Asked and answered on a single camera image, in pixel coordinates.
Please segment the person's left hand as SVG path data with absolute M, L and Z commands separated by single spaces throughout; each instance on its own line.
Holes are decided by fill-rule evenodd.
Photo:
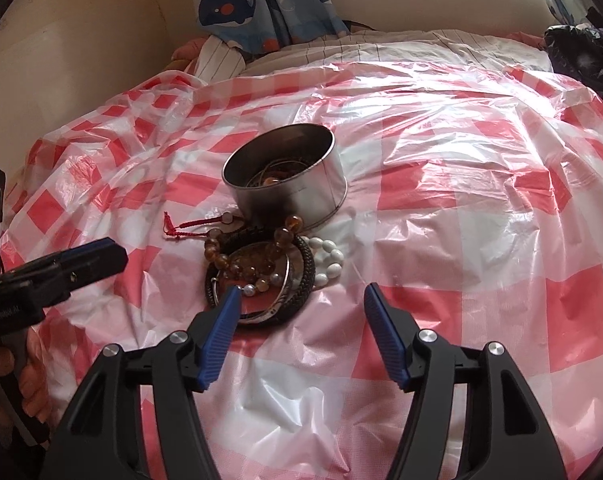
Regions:
M 50 396 L 42 344 L 31 328 L 0 337 L 0 445 L 46 450 Z

